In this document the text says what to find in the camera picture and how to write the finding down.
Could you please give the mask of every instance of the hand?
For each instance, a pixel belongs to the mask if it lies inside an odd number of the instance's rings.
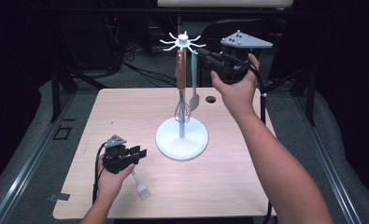
[[[104,154],[99,158],[98,173],[103,170]],[[106,169],[100,174],[98,181],[98,194],[96,200],[103,200],[105,203],[112,204],[121,191],[123,180],[134,170],[135,165],[131,164],[116,175]]]
[[[260,63],[253,54],[248,55],[249,61],[258,70]],[[213,87],[221,93],[222,101],[230,111],[234,119],[241,118],[247,114],[255,114],[253,108],[254,92],[257,86],[256,76],[248,70],[245,77],[232,85],[223,83],[216,72],[211,72]]]

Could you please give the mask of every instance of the white hooks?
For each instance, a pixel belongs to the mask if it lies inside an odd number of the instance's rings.
[[[201,36],[198,35],[194,39],[188,39],[187,31],[184,32],[184,34],[182,34],[182,35],[178,35],[178,37],[174,37],[172,35],[172,33],[169,33],[169,34],[174,39],[174,41],[163,41],[163,40],[160,40],[160,41],[164,44],[174,44],[174,45],[169,49],[164,49],[164,51],[169,51],[171,49],[174,49],[175,47],[178,47],[180,49],[189,49],[192,52],[192,49],[191,49],[190,46],[195,46],[195,47],[198,47],[198,48],[206,46],[205,44],[204,45],[193,44],[192,41],[198,40]]]

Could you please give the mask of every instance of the stand base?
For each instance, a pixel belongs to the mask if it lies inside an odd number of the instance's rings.
[[[159,150],[167,157],[185,161],[201,154],[208,140],[206,127],[191,118],[185,123],[184,137],[179,137],[179,123],[175,118],[167,119],[158,129],[156,142]]]

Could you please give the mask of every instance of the wooden handle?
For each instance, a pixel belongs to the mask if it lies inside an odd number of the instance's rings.
[[[177,80],[177,88],[179,90],[185,90],[186,84],[186,65],[185,65],[185,55],[184,50],[179,49],[177,51],[176,57],[176,80]]]

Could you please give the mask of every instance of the tabletop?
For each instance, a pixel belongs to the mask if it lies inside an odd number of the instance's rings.
[[[292,0],[158,0],[159,7],[291,7]]]
[[[142,201],[134,178],[128,176],[109,218],[264,216],[268,199],[237,124],[219,92],[214,88],[198,88],[197,92],[200,104],[192,117],[205,125],[207,145],[197,157],[175,161],[158,149],[156,133],[161,124],[174,117],[176,88],[101,90],[64,181],[62,193],[70,198],[56,203],[54,217],[83,218],[92,206],[96,152],[112,134],[124,138],[127,147],[148,150],[135,170],[148,185],[151,196]],[[191,93],[186,90],[186,100]],[[214,103],[206,100],[210,96],[215,98]],[[256,111],[260,110],[259,97],[256,92]],[[274,132],[266,118],[268,128]]]

